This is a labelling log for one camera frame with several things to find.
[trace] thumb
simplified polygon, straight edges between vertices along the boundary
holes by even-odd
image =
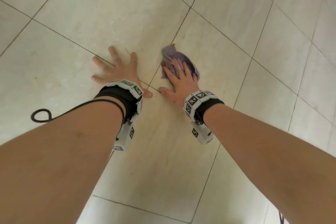
[[[153,96],[153,93],[152,92],[150,92],[149,90],[147,90],[147,89],[142,89],[143,90],[143,97],[144,98],[151,98],[152,96]]]
[[[174,95],[175,93],[173,91],[171,91],[170,89],[167,89],[166,87],[160,87],[159,91],[161,92],[161,94],[167,98],[168,100],[174,102]]]

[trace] purple cloth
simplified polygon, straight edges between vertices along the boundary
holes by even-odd
[[[161,67],[162,67],[162,78],[163,79],[168,79],[166,72],[163,70],[165,66],[168,67],[169,70],[173,74],[175,74],[177,78],[179,77],[178,72],[177,72],[177,67],[175,67],[175,65],[172,62],[173,59],[176,59],[178,61],[183,72],[184,72],[183,62],[185,62],[187,66],[189,67],[191,76],[194,77],[194,75],[196,75],[197,80],[200,79],[200,73],[198,72],[195,64],[191,62],[191,60],[186,55],[184,55],[181,52],[176,51],[174,44],[168,45],[165,48],[163,48],[162,55],[163,55],[163,60],[161,62]]]

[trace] person's left hand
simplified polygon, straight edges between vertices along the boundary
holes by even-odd
[[[108,66],[100,58],[94,56],[92,58],[92,61],[102,70],[102,72],[104,73],[104,77],[93,75],[91,76],[91,79],[99,85],[104,85],[109,82],[126,79],[138,84],[141,87],[140,79],[137,74],[137,54],[135,52],[132,52],[131,62],[128,66],[125,66],[113,46],[110,46],[108,48],[108,51],[111,54],[111,58],[113,63],[115,64],[115,68]],[[149,90],[144,88],[142,88],[142,90],[144,92],[143,97],[151,98],[153,96],[153,93]]]

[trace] wrist-mounted device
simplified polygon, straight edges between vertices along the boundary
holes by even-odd
[[[113,146],[114,150],[124,151],[128,148],[135,133],[134,119],[140,114],[143,90],[136,83],[128,80],[110,82],[95,96],[109,96],[118,99],[126,109],[123,124]]]
[[[185,99],[183,109],[192,120],[191,132],[200,144],[210,143],[213,139],[213,133],[204,123],[203,116],[206,110],[219,103],[224,104],[208,90],[196,91]]]

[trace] forearm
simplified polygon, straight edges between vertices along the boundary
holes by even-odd
[[[116,105],[90,103],[2,145],[2,223],[75,223],[121,122]]]
[[[335,223],[336,158],[223,104],[209,108],[204,121],[290,223]]]

